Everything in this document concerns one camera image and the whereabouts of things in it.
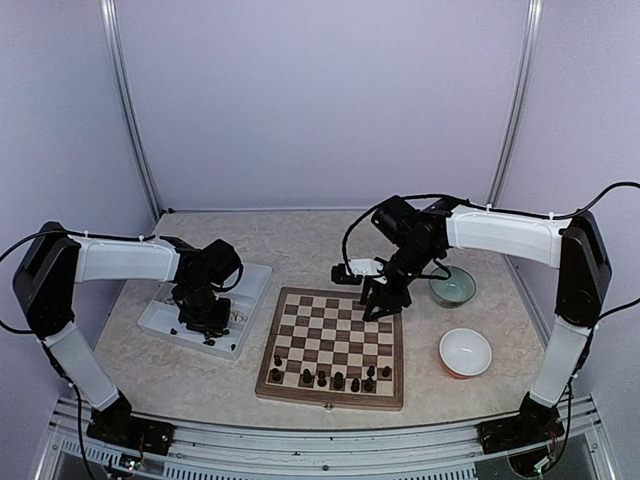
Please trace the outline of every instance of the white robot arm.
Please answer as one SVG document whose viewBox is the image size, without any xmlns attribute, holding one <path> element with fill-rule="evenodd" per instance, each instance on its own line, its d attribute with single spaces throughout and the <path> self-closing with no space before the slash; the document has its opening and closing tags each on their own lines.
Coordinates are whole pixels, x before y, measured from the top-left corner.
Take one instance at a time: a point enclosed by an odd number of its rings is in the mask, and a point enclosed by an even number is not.
<svg viewBox="0 0 640 480">
<path fill-rule="evenodd" d="M 166 455 L 173 426 L 131 416 L 131 405 L 104 373 L 74 322 L 73 286 L 90 280 L 144 279 L 172 282 L 173 298 L 186 328 L 211 336 L 225 333 L 229 291 L 242 276 L 233 247 L 216 240 L 204 249 L 175 237 L 115 240 L 67 234 L 45 224 L 14 276 L 13 286 L 31 330 L 51 364 L 73 382 L 93 407 L 87 435 L 108 443 Z M 238 271 L 234 285 L 224 282 Z"/>
<path fill-rule="evenodd" d="M 411 304 L 407 286 L 449 248 L 474 248 L 528 258 L 559 269 L 557 315 L 542 366 L 516 418 L 481 424 L 485 453 L 518 448 L 562 435 L 556 405 L 582 366 L 611 279 L 611 265 L 595 219 L 583 212 L 570 219 L 505 214 L 471 208 L 445 197 L 417 210 L 391 197 L 374 211 L 372 223 L 398 251 L 385 261 L 346 258 L 332 269 L 336 283 L 364 280 L 364 319 L 392 315 Z"/>
</svg>

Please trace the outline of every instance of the wooden chessboard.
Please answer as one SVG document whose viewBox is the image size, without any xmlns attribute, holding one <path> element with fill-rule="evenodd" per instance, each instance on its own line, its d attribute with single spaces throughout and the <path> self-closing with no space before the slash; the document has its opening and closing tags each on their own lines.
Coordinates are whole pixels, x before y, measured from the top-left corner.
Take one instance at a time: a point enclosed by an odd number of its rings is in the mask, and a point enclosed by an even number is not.
<svg viewBox="0 0 640 480">
<path fill-rule="evenodd" d="M 404 401 L 402 316 L 363 322 L 364 307 L 359 295 L 349 292 L 308 290 L 285 287 L 265 348 L 256 394 L 260 398 L 286 402 L 372 410 L 400 410 Z M 274 356 L 282 360 L 276 367 Z M 367 370 L 375 375 L 371 392 L 364 389 Z M 391 368 L 383 377 L 382 370 Z M 274 381 L 271 370 L 278 368 L 281 378 Z M 305 369 L 313 375 L 311 383 L 302 379 Z M 319 371 L 327 384 L 318 385 Z M 344 376 L 337 390 L 334 377 Z M 360 380 L 360 391 L 353 393 L 353 379 Z"/>
</svg>

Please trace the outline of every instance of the lavender wall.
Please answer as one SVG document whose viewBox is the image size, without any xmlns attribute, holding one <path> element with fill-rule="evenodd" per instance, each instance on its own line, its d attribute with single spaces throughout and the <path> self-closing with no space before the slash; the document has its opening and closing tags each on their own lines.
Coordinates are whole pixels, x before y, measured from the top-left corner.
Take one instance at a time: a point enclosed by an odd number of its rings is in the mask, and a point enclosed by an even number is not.
<svg viewBox="0 0 640 480">
<path fill-rule="evenodd" d="M 572 211 L 617 180 L 640 180 L 640 4 L 545 0 L 527 105 L 501 205 Z M 611 262 L 606 308 L 640 295 L 640 192 L 594 209 Z M 517 262 L 553 321 L 556 275 Z M 640 308 L 601 324 L 580 386 L 593 393 L 622 470 L 637 478 Z"/>
<path fill-rule="evenodd" d="M 99 2 L 0 3 L 0 251 L 52 219 L 98 232 L 149 230 L 113 78 Z M 0 273 L 0 317 L 16 327 L 26 323 L 10 279 L 23 253 Z M 117 288 L 78 288 L 74 308 L 90 342 Z M 28 478 L 61 392 L 34 338 L 0 330 L 1 478 Z"/>
<path fill-rule="evenodd" d="M 528 2 L 139 0 L 118 16 L 163 203 L 484 200 Z"/>
</svg>

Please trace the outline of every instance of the glass bowl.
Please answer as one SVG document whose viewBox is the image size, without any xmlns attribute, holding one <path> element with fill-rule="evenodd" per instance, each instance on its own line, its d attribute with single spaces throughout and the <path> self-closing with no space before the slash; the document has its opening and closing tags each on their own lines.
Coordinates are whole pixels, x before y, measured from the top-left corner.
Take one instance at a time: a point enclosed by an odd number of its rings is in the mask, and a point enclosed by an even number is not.
<svg viewBox="0 0 640 480">
<path fill-rule="evenodd" d="M 458 267 L 447 268 L 451 271 L 451 278 L 448 280 L 429 280 L 433 299 L 438 305 L 444 308 L 456 308 L 464 305 L 476 294 L 476 282 L 467 272 Z M 446 277 L 446 272 L 441 268 L 436 268 L 431 275 Z"/>
</svg>

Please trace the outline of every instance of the table surface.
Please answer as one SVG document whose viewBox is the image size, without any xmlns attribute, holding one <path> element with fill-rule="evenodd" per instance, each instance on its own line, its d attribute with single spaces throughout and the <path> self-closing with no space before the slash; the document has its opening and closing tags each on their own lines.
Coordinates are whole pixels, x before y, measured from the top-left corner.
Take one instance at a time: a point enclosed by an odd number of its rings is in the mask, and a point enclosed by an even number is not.
<svg viewBox="0 0 640 480">
<path fill-rule="evenodd" d="M 240 357 L 225 360 L 151 337 L 138 318 L 158 291 L 129 281 L 105 325 L 96 357 L 134 410 L 229 425 L 302 429 L 359 429 L 427 425 L 515 410 L 543 357 L 543 348 L 500 255 L 450 250 L 445 264 L 467 270 L 478 292 L 454 310 L 439 307 L 426 281 L 410 286 L 403 312 L 405 404 L 400 412 L 358 411 L 258 399 L 256 378 L 282 286 L 359 291 L 331 283 L 341 261 L 344 231 L 358 212 L 243 212 L 164 215 L 157 234 L 204 247 L 216 238 L 234 245 L 245 262 L 273 267 L 271 285 Z M 351 258 L 388 258 L 394 247 L 369 222 L 349 242 Z M 440 364 L 440 338 L 473 328 L 493 349 L 481 376 L 456 380 Z"/>
</svg>

